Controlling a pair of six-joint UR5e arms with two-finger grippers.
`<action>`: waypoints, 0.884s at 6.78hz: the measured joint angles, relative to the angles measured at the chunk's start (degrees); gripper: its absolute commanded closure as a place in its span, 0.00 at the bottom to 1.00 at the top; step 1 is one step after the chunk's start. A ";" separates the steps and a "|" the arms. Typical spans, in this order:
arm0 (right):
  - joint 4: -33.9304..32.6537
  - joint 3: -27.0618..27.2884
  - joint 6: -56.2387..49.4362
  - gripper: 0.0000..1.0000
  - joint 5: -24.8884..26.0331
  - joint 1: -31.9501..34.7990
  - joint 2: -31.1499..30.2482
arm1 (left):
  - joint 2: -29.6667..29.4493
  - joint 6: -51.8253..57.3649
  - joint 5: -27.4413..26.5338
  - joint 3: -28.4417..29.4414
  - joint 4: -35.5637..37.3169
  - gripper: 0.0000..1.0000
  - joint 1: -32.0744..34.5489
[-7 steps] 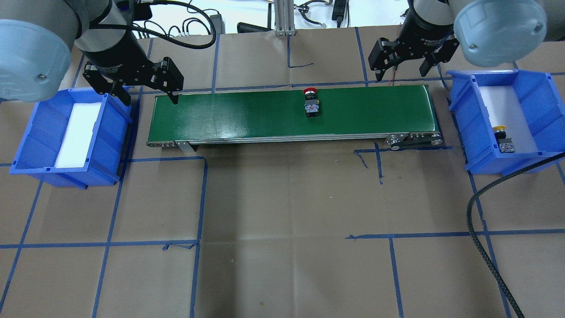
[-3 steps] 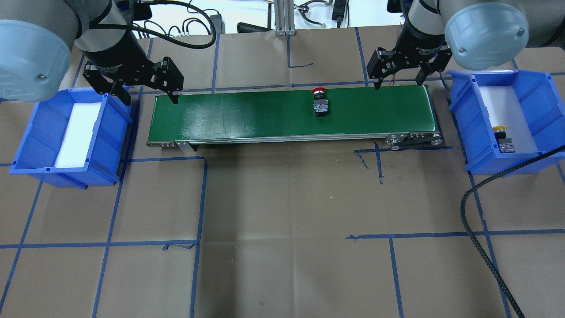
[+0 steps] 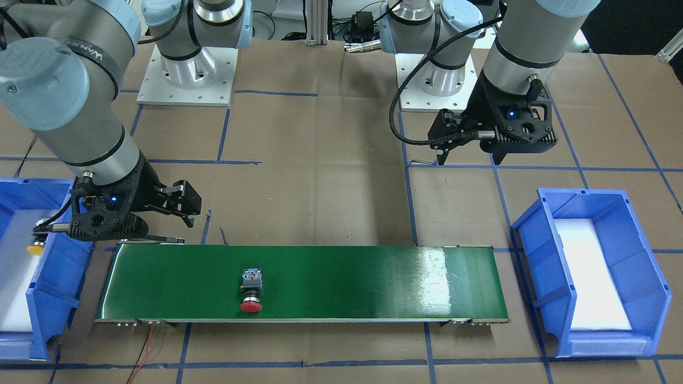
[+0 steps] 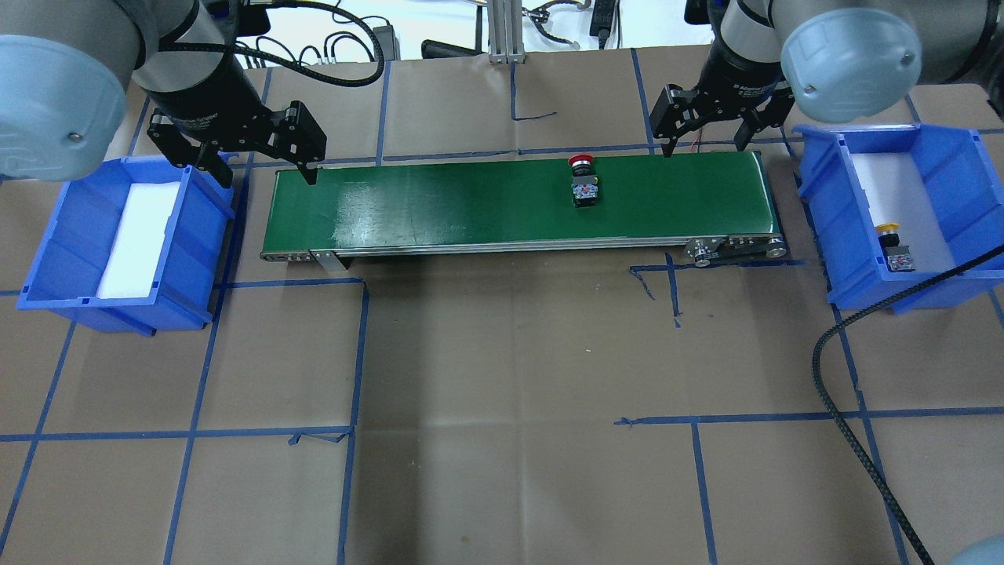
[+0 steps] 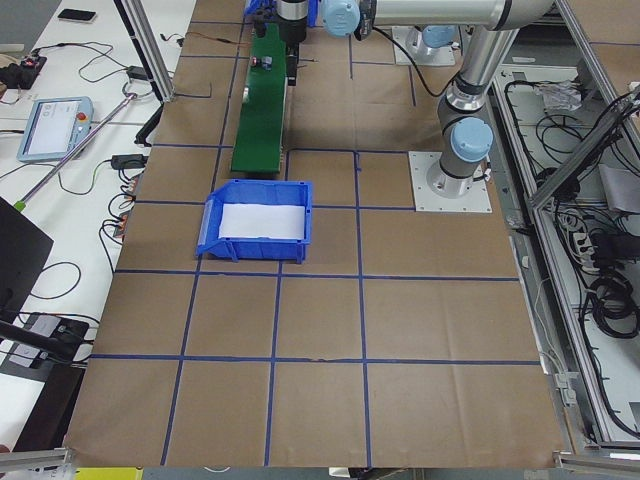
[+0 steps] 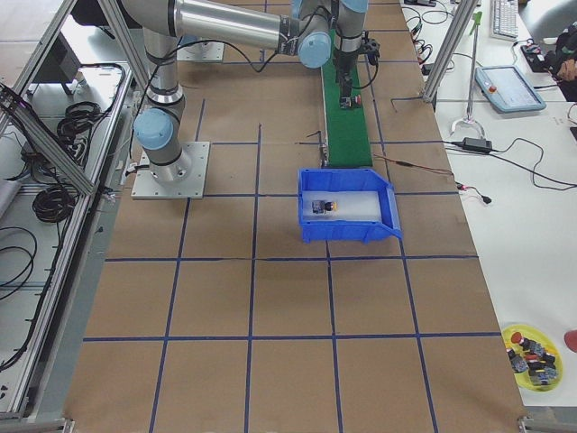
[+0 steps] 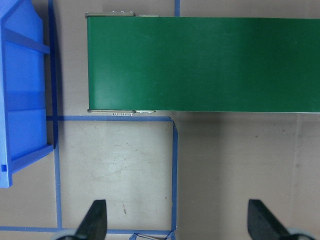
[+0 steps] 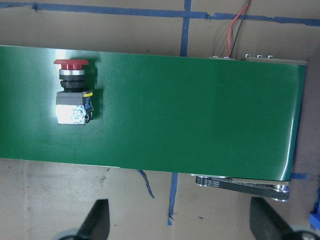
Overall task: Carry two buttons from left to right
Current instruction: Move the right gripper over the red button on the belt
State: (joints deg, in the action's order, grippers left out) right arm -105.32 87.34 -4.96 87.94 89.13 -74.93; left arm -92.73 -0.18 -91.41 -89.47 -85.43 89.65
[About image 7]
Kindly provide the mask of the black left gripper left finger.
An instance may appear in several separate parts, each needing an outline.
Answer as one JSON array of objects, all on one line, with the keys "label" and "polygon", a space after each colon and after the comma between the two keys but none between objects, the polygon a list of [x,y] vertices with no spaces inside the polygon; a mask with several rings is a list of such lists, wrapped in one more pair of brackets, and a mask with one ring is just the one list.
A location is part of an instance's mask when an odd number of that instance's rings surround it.
[{"label": "black left gripper left finger", "polygon": [[74,236],[77,240],[104,240],[106,238],[106,234],[106,200],[94,200]]}]

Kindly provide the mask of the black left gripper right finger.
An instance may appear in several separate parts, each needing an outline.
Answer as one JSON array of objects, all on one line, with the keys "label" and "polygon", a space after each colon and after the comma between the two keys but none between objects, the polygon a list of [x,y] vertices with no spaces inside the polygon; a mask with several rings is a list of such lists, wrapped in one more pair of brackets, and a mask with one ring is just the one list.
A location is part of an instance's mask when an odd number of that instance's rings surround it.
[{"label": "black left gripper right finger", "polygon": [[283,240],[291,234],[259,199],[250,199],[247,230],[252,240]]}]

